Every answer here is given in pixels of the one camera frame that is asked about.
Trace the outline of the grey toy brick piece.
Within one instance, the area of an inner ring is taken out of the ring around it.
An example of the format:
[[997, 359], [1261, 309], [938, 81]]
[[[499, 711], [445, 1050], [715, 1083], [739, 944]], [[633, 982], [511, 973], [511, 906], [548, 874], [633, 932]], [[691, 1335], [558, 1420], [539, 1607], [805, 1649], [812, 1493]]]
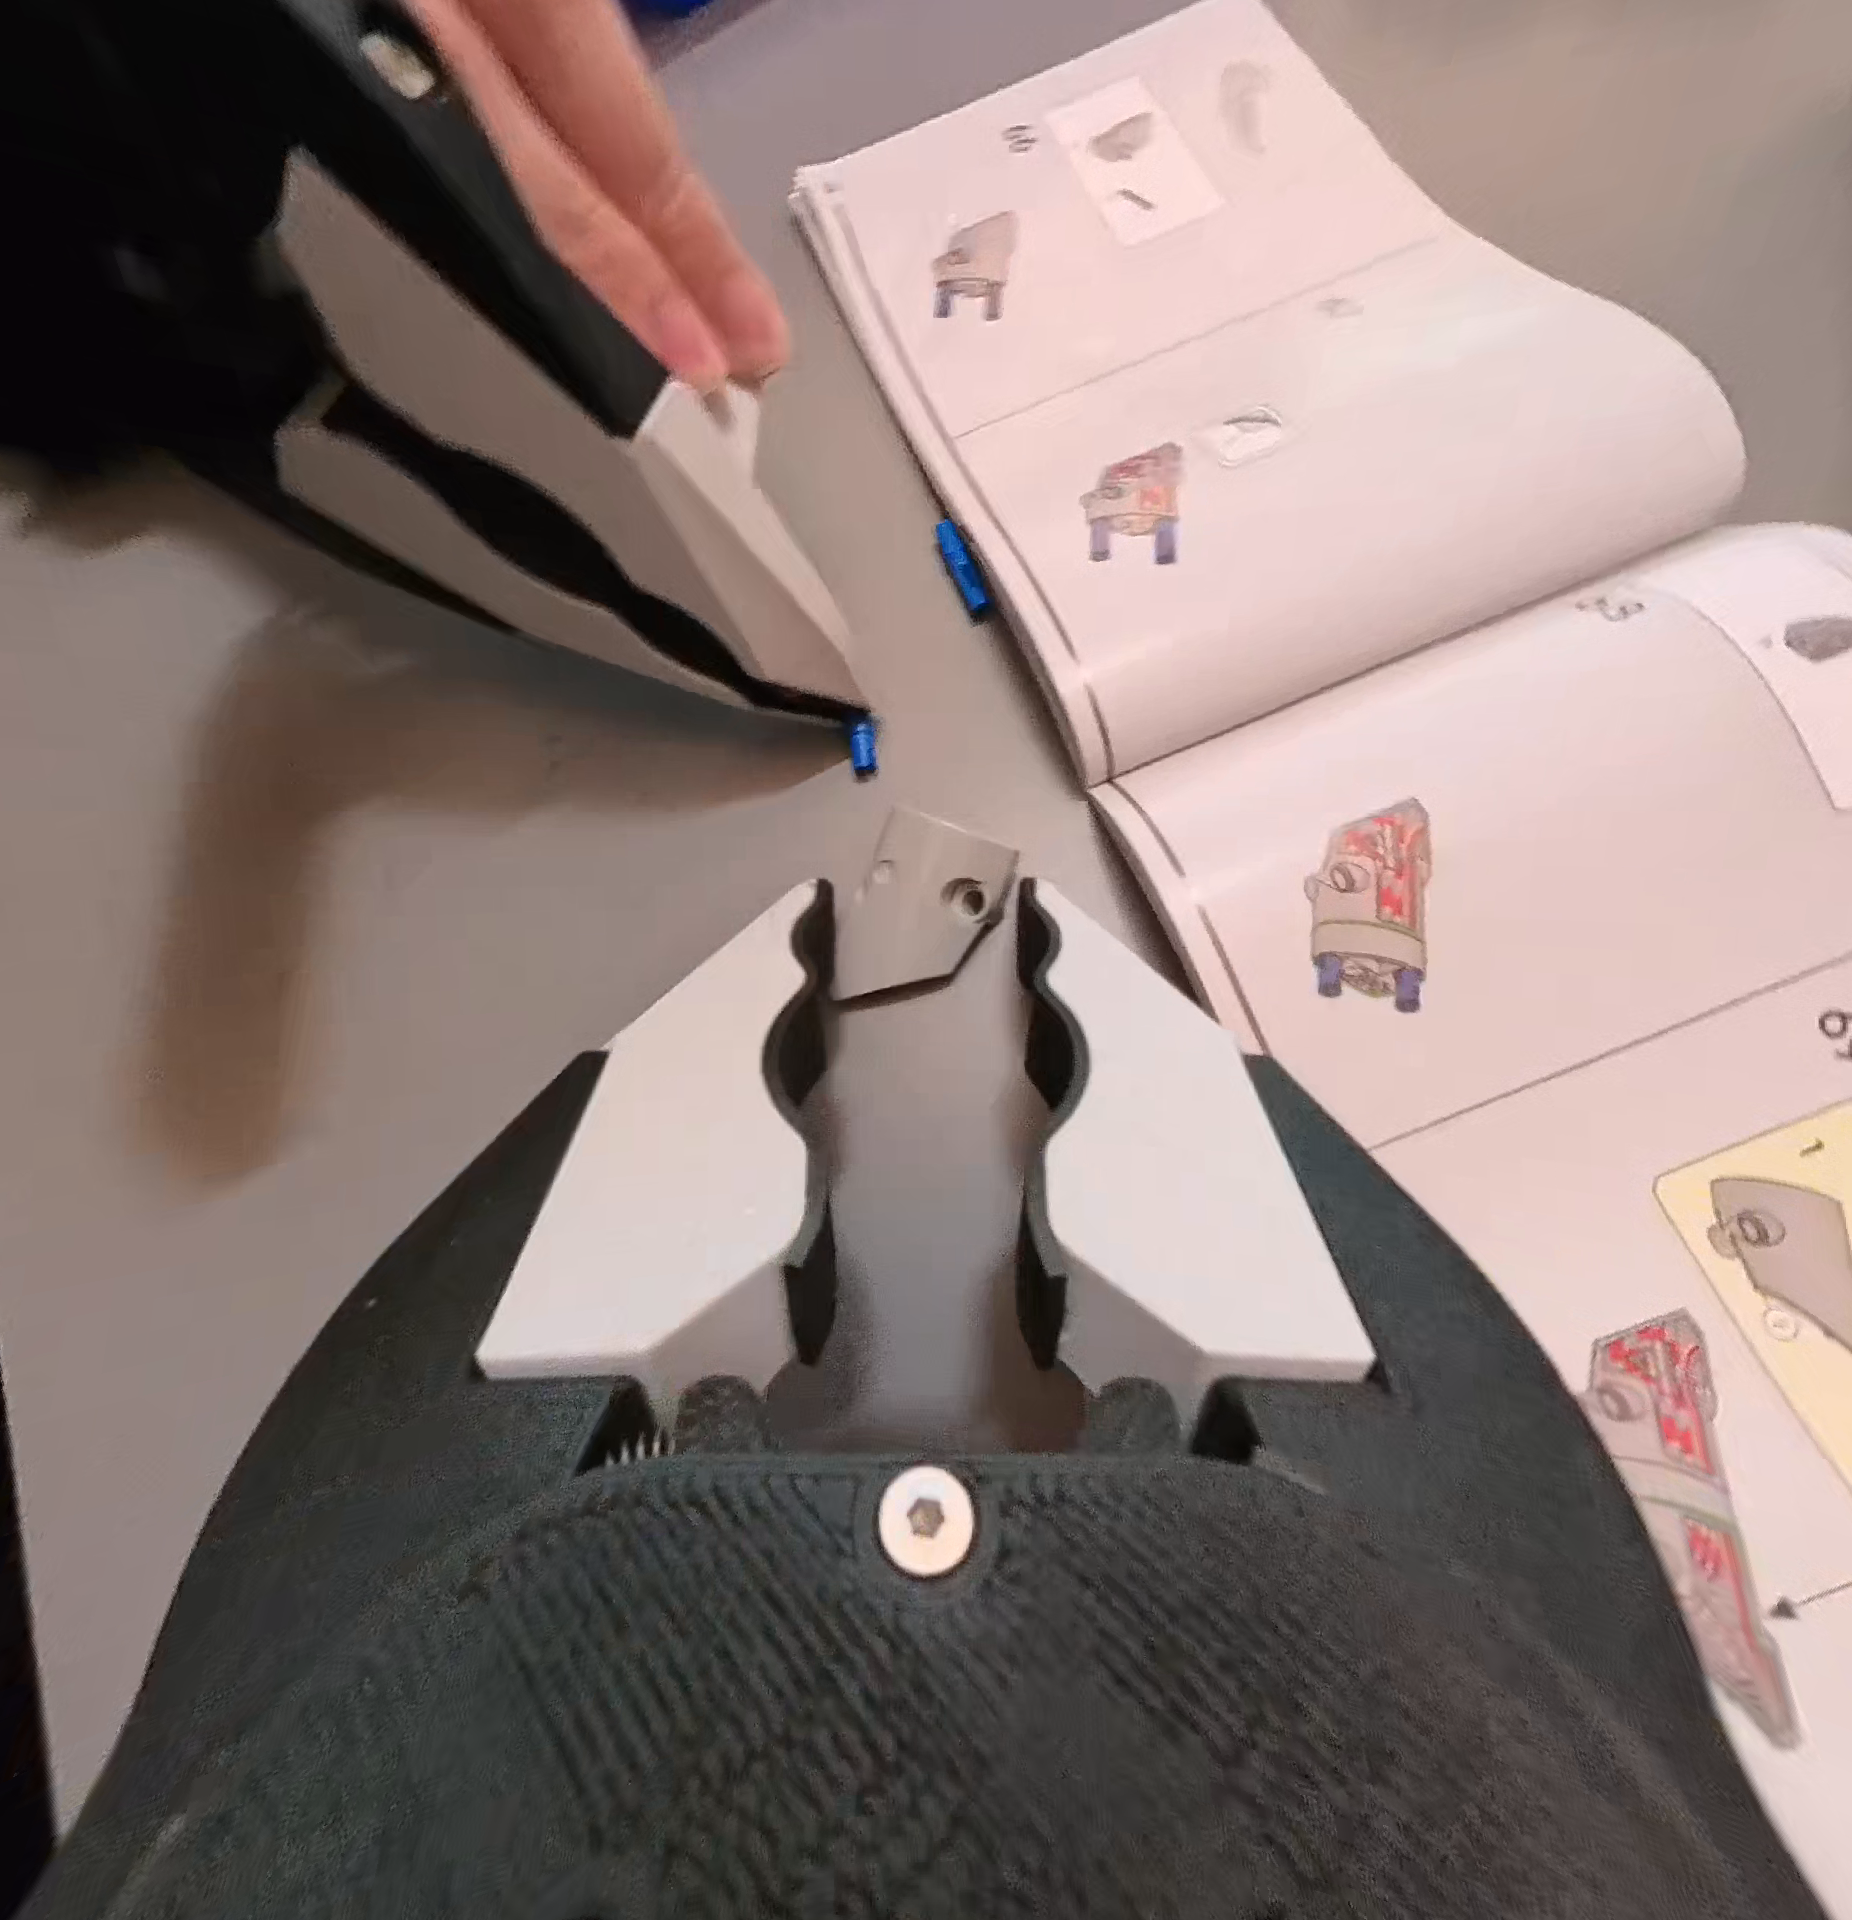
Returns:
[[838, 1005], [938, 991], [1001, 922], [1023, 853], [938, 816], [893, 806], [838, 909]]

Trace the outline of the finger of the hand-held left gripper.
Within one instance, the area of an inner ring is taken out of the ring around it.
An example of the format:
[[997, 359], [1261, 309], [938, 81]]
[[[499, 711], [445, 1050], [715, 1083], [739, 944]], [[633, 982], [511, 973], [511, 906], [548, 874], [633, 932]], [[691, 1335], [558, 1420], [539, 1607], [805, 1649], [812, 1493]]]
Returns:
[[749, 394], [668, 378], [633, 438], [616, 438], [303, 152], [277, 226], [339, 369], [294, 415], [401, 415], [516, 470], [753, 675], [866, 708], [844, 612], [753, 478]]
[[753, 675], [709, 622], [633, 586], [604, 542], [506, 466], [401, 415], [294, 415], [277, 478], [321, 524], [405, 563], [488, 622], [604, 667], [769, 716], [853, 723], [853, 696]]

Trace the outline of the white instruction booklet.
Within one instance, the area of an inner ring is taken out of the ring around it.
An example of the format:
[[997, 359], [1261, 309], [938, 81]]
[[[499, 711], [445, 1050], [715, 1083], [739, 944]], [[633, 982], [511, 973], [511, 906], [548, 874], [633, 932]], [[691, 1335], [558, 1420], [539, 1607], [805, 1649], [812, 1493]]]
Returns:
[[1482, 1263], [1852, 1918], [1852, 536], [1192, 4], [792, 213], [1206, 1009]]

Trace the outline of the person's left hand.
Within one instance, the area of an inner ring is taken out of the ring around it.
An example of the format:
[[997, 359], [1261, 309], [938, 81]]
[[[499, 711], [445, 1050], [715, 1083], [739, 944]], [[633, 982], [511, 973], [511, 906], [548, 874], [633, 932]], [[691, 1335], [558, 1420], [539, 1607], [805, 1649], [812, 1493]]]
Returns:
[[406, 4], [539, 242], [688, 386], [757, 386], [792, 329], [619, 4]]

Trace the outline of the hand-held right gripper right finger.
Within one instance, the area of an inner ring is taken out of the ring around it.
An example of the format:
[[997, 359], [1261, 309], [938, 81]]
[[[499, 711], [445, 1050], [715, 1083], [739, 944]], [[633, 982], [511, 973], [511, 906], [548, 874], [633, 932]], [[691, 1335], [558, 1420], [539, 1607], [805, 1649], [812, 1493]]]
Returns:
[[1376, 1353], [1240, 1042], [1041, 880], [1017, 885], [1017, 1329], [1083, 1384], [1364, 1380]]

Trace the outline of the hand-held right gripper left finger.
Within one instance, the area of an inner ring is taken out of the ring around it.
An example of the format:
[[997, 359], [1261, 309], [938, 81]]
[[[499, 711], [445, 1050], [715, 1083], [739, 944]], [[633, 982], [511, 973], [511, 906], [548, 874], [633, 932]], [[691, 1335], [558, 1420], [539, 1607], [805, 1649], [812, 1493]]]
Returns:
[[608, 1047], [478, 1339], [484, 1376], [778, 1376], [838, 1313], [836, 885], [773, 897]]

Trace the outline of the grey desk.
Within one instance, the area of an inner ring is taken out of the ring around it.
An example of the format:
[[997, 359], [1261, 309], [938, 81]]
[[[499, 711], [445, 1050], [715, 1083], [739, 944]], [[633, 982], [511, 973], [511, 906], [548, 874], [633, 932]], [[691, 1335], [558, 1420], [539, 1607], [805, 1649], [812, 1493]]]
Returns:
[[[989, 833], [1172, 969], [798, 240], [798, 165], [1170, 4], [757, 4], [661, 56], [794, 369], [764, 477], [830, 579], [882, 777], [812, 727], [357, 579], [189, 477], [0, 466], [0, 1360], [64, 1831], [194, 1532], [379, 1254], [587, 1047], [889, 806]], [[1852, 4], [1271, 4], [1466, 226], [1682, 334], [1746, 514], [1852, 531]], [[1014, 1327], [1031, 1146], [1011, 932], [861, 1005], [838, 1329], [778, 1389], [838, 1449], [1046, 1449]]]

